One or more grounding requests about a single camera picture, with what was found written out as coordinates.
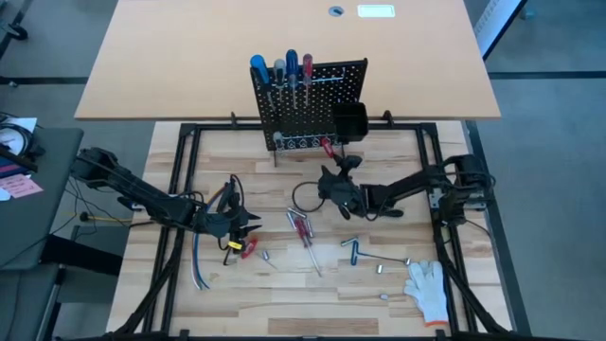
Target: wooden tabletop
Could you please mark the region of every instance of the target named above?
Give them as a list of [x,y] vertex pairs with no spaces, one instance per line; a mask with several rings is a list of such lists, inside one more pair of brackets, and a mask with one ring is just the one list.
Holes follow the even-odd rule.
[[[361,4],[395,16],[361,17]],[[290,48],[299,63],[368,58],[371,117],[500,116],[462,0],[120,0],[76,118],[258,117],[250,58],[272,66]]]
[[[168,189],[179,125],[156,123],[151,140],[143,178],[162,190]],[[439,122],[437,127],[444,157],[467,152],[459,122]],[[364,159],[361,167],[351,173],[357,183],[388,184],[420,167],[412,132],[371,131],[363,142],[347,146],[346,151]],[[320,165],[333,171],[336,168],[323,152],[281,156],[275,168],[261,131],[203,132],[194,189],[209,198],[230,172],[236,173],[244,187],[247,209],[262,218],[263,227],[254,233],[259,239],[258,248],[269,251],[277,270],[257,257],[223,266],[224,252],[218,249],[217,241],[202,236],[199,263],[211,290],[198,291],[190,275],[192,235],[187,233],[171,321],[172,335],[180,329],[190,329],[191,335],[237,336],[435,334],[434,329],[424,327],[414,300],[402,293],[408,278],[403,264],[360,257],[358,265],[351,266],[351,246],[340,245],[342,240],[359,236],[363,252],[413,261],[435,260],[425,194],[400,201],[397,206],[405,210],[405,215],[399,219],[381,218],[374,223],[358,218],[346,221],[330,202],[310,214],[316,235],[313,252],[323,274],[320,278],[285,217],[286,207],[292,205],[294,186],[302,181],[317,181]],[[302,188],[297,201],[300,205],[317,203],[316,195],[313,187]],[[146,219],[143,214],[135,218]],[[468,218],[485,225],[480,213],[468,213]],[[458,229],[473,291],[496,320],[509,328],[508,309],[487,233],[470,224]],[[124,323],[146,294],[158,236],[157,226],[133,228],[108,331]],[[382,274],[375,272],[378,264],[383,265]],[[460,296],[454,291],[462,323]],[[381,300],[380,294],[388,294],[389,299]],[[164,292],[160,297],[156,330],[160,326]]]

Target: black pegboard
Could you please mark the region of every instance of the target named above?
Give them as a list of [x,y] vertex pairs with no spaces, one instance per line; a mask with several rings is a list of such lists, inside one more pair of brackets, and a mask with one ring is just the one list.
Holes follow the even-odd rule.
[[276,88],[274,69],[268,68],[272,84],[271,96],[276,110],[267,98],[267,92],[258,85],[251,68],[251,79],[257,98],[258,113],[268,151],[275,151],[274,133],[288,136],[333,135],[331,107],[336,103],[355,103],[360,99],[368,60],[340,63],[317,63],[313,65],[309,105],[305,105],[305,86],[301,65],[297,75],[295,91],[296,109],[293,107],[293,90],[287,85],[282,89],[282,100]]

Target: wooden table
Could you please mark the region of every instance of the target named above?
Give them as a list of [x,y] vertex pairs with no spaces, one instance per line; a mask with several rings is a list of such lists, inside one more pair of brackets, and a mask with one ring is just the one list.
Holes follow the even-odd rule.
[[[178,122],[156,123],[153,133],[143,178],[162,190],[168,190],[179,126]],[[460,122],[443,121],[437,127],[444,157],[468,151]],[[352,172],[357,183],[388,184],[419,170],[419,150],[412,132],[371,131],[363,142],[347,146],[347,153],[364,159],[362,166]],[[222,266],[224,253],[217,248],[217,241],[203,236],[199,262],[211,290],[200,292],[190,277],[192,236],[187,233],[171,334],[181,329],[190,329],[191,335],[435,334],[433,328],[424,327],[413,299],[402,293],[408,278],[406,267],[365,258],[360,258],[354,267],[349,264],[351,246],[340,246],[341,240],[360,236],[361,250],[367,253],[409,257],[413,261],[435,260],[425,194],[400,201],[398,207],[405,209],[405,215],[399,219],[384,218],[374,223],[357,218],[345,221],[329,202],[312,213],[316,233],[313,251],[323,273],[319,278],[287,222],[285,210],[292,204],[294,186],[302,181],[317,181],[320,165],[333,171],[336,168],[323,152],[282,156],[275,168],[273,157],[265,150],[261,131],[203,132],[194,189],[208,198],[230,172],[236,173],[244,186],[246,207],[262,217],[263,227],[255,233],[258,247],[269,250],[278,271],[255,257]],[[297,200],[315,195],[306,193],[313,193],[313,189],[302,191]],[[146,219],[145,215],[136,218]],[[468,218],[485,225],[480,213],[468,213]],[[496,320],[510,328],[487,233],[470,224],[458,229],[473,291]],[[154,226],[133,228],[108,331],[119,327],[146,294],[158,235],[159,228]],[[379,263],[384,266],[380,275],[375,273]],[[463,320],[460,295],[454,291],[457,315]],[[389,300],[380,300],[380,294],[388,294]],[[160,325],[163,294],[158,302],[155,330]]]
[[394,1],[393,18],[360,17],[360,4],[390,3],[120,0],[76,118],[258,117],[249,60],[272,66],[290,48],[300,63],[368,58],[371,117],[500,116],[462,0]]

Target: white work glove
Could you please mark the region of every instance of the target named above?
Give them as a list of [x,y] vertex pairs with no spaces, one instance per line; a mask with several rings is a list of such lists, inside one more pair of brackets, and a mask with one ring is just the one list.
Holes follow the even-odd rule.
[[425,327],[447,324],[444,273],[439,261],[411,263],[408,273],[411,279],[406,280],[404,293],[417,302],[417,307],[425,318]]

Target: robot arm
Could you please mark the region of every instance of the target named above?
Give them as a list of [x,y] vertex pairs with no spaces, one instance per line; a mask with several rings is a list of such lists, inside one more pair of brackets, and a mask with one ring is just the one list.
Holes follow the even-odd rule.
[[[362,163],[362,158],[355,155],[342,158],[336,154],[332,158],[341,171],[335,175],[322,167],[318,196],[321,199],[331,199],[346,219],[349,219],[350,214],[368,219],[370,213],[401,217],[403,212],[393,208],[399,200],[430,189],[436,199],[435,206],[439,206],[441,220],[460,221],[461,217],[464,219],[463,208],[467,203],[477,204],[486,201],[491,195],[492,177],[471,154],[450,157],[440,165],[429,166],[387,186],[359,187],[352,182],[349,171],[357,168]],[[452,173],[445,170],[449,165],[454,165]],[[448,175],[456,175],[455,180],[451,182]]]
[[140,204],[153,221],[167,227],[184,228],[217,238],[229,233],[230,241],[243,243],[242,239],[253,228],[241,227],[249,220],[260,219],[240,205],[240,194],[235,191],[237,178],[233,175],[225,184],[216,213],[206,212],[204,202],[182,195],[170,196],[146,183],[120,166],[115,155],[100,148],[80,151],[71,175],[89,188],[114,189],[123,195],[118,198],[121,204],[127,208],[131,208],[131,203]]

